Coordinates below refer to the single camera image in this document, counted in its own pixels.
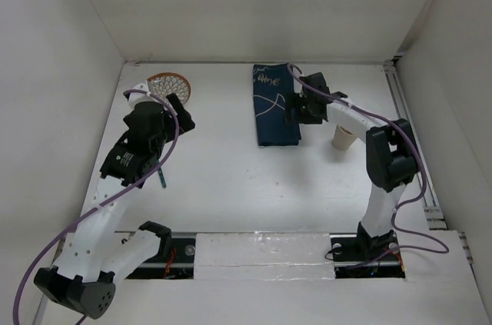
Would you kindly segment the dark blue printed cloth napkin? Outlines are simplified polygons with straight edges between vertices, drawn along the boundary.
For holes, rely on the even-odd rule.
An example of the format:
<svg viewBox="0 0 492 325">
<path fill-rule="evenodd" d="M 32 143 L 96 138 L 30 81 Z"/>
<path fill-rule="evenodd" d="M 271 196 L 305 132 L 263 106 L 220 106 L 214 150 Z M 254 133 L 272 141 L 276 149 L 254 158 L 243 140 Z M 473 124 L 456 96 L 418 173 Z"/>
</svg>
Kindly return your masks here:
<svg viewBox="0 0 492 325">
<path fill-rule="evenodd" d="M 288 66 L 254 65 L 253 105 L 260 147 L 298 146 L 301 132 L 297 122 L 285 122 L 288 95 L 294 92 L 294 79 Z"/>
</svg>

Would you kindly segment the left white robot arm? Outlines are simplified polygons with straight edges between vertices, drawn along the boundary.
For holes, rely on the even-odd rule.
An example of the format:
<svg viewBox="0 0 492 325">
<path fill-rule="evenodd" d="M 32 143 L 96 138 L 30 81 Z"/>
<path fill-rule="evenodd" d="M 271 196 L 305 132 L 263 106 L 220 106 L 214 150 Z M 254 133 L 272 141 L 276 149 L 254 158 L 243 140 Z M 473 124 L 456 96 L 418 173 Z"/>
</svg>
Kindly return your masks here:
<svg viewBox="0 0 492 325">
<path fill-rule="evenodd" d="M 128 206 L 130 193 L 161 169 L 178 137 L 194 129 L 191 115 L 175 93 L 164 100 L 142 89 L 125 92 L 131 112 L 127 129 L 100 168 L 90 209 L 73 228 L 68 246 L 51 267 L 38 269 L 35 286 L 52 302 L 97 320 L 114 300 L 117 286 L 149 258 L 171 253 L 171 230 L 146 221 L 125 244 L 111 249 L 113 235 Z"/>
</svg>

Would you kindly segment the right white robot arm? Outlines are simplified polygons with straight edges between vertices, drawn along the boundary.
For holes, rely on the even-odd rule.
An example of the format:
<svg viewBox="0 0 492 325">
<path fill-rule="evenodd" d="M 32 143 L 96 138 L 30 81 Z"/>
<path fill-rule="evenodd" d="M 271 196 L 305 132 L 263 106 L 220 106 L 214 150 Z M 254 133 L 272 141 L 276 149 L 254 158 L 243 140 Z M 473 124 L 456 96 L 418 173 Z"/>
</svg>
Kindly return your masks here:
<svg viewBox="0 0 492 325">
<path fill-rule="evenodd" d="M 379 254 L 392 235 L 391 216 L 419 166 L 411 124 L 388 120 L 359 108 L 342 92 L 330 92 L 322 73 L 293 75 L 301 90 L 288 97 L 285 120 L 300 124 L 332 122 L 362 140 L 371 180 L 367 210 L 358 224 L 355 249 L 366 259 Z"/>
</svg>

